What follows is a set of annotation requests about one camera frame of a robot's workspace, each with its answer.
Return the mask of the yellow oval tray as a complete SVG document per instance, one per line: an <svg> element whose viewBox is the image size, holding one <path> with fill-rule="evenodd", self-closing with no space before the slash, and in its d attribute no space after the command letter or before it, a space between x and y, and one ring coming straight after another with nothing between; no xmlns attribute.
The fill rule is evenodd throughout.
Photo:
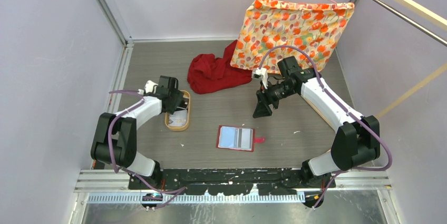
<svg viewBox="0 0 447 224"><path fill-rule="evenodd" d="M184 131L190 123L191 95L188 91L182 90L183 103L173 114L166 113L164 116L165 126L171 131Z"/></svg>

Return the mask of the red leather card holder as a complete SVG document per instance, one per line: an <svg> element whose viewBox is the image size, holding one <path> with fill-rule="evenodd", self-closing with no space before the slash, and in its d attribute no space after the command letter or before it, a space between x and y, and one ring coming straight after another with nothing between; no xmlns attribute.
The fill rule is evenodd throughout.
<svg viewBox="0 0 447 224"><path fill-rule="evenodd" d="M255 129L220 125L216 148L254 152L255 145L264 143L265 137L256 137Z"/></svg>

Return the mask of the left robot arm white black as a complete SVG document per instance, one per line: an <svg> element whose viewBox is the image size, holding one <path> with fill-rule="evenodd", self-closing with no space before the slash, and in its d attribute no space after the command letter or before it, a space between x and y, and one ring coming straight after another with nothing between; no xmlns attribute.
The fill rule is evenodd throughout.
<svg viewBox="0 0 447 224"><path fill-rule="evenodd" d="M186 103L175 77L160 76L157 82L148 80L142 89L116 90L139 98L132 106L115 113L102 113L91 146L91 158L141 175L141 182L156 189L162 181L157 161L137 151L137 130L151 118L174 112Z"/></svg>

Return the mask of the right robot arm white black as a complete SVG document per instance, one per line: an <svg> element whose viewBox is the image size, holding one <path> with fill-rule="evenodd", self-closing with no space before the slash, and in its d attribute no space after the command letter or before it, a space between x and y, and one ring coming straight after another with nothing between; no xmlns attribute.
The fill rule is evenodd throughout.
<svg viewBox="0 0 447 224"><path fill-rule="evenodd" d="M315 187L323 177L335 171L347 171L380 156L380 143L372 135L379 134L380 124L374 116L365 117L352 110L325 83L313 68L301 68L294 57L278 63L283 80L268 83L265 68L255 68L252 78L259 79L254 118L272 115L281 99L300 95L334 130L335 138L329 151L302 163L299 177L307 187Z"/></svg>

